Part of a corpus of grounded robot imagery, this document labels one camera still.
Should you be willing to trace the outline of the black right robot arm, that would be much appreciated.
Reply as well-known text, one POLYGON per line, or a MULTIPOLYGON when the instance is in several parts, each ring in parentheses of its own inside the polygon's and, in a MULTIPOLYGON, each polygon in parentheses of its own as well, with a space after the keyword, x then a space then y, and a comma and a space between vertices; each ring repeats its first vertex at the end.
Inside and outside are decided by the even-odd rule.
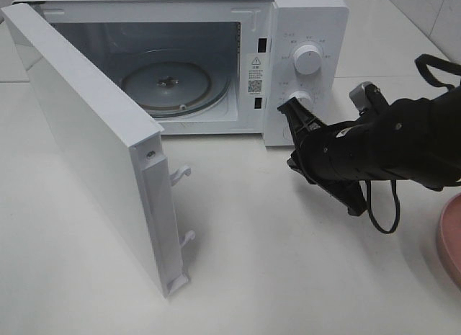
POLYGON ((354 121, 327 125, 296 98, 278 110, 295 145, 288 166, 350 215, 367 209, 361 181, 412 180, 434 191, 460 182, 460 88, 388 104, 367 81, 349 96, 359 111, 354 121))

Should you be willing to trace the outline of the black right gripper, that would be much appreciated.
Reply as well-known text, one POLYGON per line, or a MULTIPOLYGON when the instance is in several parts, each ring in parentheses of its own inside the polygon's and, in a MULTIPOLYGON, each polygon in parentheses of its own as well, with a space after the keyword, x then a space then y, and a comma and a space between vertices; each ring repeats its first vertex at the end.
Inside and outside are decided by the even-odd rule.
POLYGON ((277 110, 295 146, 289 167, 345 205, 349 215, 360 216, 367 203, 359 180, 388 178, 388 125, 380 120, 326 125, 296 97, 277 110))

